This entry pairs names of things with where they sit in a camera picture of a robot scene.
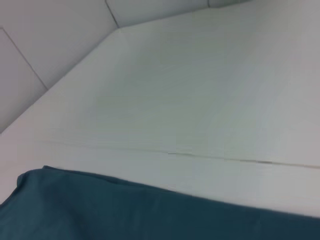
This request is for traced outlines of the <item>teal blue shirt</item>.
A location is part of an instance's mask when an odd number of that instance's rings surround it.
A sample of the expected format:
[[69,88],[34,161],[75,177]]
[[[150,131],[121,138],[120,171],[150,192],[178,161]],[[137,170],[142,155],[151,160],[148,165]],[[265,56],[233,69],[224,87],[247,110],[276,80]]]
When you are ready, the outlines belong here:
[[0,240],[320,240],[320,218],[44,166],[0,204]]

